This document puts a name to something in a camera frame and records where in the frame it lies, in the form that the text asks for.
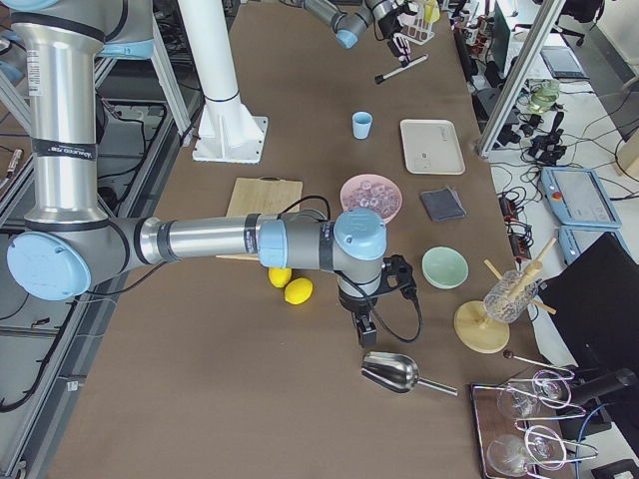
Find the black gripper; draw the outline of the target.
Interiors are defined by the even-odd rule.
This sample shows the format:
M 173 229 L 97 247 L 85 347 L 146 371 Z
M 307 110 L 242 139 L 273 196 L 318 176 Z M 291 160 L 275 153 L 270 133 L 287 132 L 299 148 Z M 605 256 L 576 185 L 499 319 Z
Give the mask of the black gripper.
M 410 46 L 406 39 L 400 35 L 402 25 L 398 17 L 403 13 L 402 9 L 373 11 L 373 17 L 380 29 L 382 37 L 386 40 L 390 50 L 396 50 L 395 56 L 401 68 L 406 68 L 411 63 Z
M 357 282 L 348 277 L 337 278 L 340 304 L 351 312 L 358 344 L 373 347 L 377 343 L 377 330 L 371 319 L 371 307 L 376 305 L 374 297 L 380 285 L 380 277 L 370 281 Z

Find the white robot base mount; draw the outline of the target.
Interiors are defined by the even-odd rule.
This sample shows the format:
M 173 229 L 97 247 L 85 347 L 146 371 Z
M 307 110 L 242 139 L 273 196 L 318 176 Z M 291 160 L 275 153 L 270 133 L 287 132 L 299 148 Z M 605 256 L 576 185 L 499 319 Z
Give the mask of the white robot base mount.
M 205 100 L 193 159 L 257 164 L 268 119 L 242 102 L 223 3 L 183 0 L 179 8 Z

